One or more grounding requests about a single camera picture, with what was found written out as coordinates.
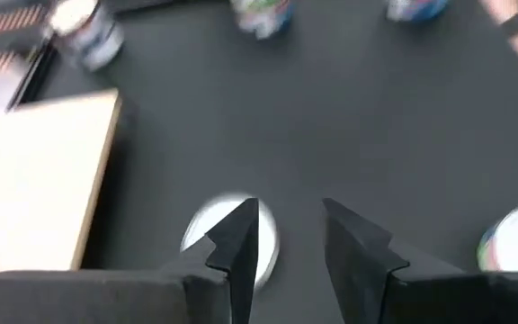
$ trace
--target black plastic part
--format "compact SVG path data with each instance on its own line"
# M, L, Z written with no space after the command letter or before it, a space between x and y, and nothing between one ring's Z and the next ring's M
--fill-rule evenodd
M114 14L129 14L147 10L159 5L170 5L183 0L104 0L107 7Z
M257 270L259 201L245 200L207 236L218 247L207 260L207 266L225 271L231 282L232 323L247 323Z
M324 204L326 264L345 324L518 324L518 273L463 273Z
M257 214L244 202L159 270L1 273L0 323L247 324Z
M41 86L47 80L49 66L57 52L50 43L42 44L30 65L27 76L13 100L14 105L26 104L35 100Z
M389 273L408 262L388 249L391 233L325 199L325 260L345 323L379 323Z

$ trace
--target wooden edge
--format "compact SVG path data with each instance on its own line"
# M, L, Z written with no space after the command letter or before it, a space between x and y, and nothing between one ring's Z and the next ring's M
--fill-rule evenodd
M107 95L113 95L113 96L117 97L117 101L119 101L119 97L120 97L119 91L117 91L117 89L115 89L115 88L112 88L112 89L107 89L107 90L95 91L95 92L91 92L88 94L73 94L73 95L68 95L68 96L63 96L63 97L58 97L58 98L46 99L46 100L42 100L42 101L38 101L38 102L34 102L34 103L24 103L24 104L20 104L19 106L17 106L16 109L14 109L12 111L12 113L15 113L15 112L20 113L21 111L32 110L32 109L49 109L49 106L52 104L62 104L64 102L80 101L80 100L84 100L87 98L101 97L101 96L107 96Z
M87 202L87 208L85 209L85 216L81 224L81 229L79 230L79 235L77 237L76 248L74 250L74 255L71 260L71 270L78 270L81 267L83 254L85 252L85 246L87 243L87 239L89 237L89 229L91 228L91 223L94 218L95 206L97 205L97 198L99 196L101 185L103 183L103 176L105 174L107 160L112 151L113 138L115 135L115 129L120 116L120 112L121 98L118 97L115 103L115 107L113 108L113 114L109 124L109 128L107 130L107 136L105 138L105 142L103 143L103 148L99 159L99 165L97 166L97 171L95 173L92 190L89 194L89 199Z

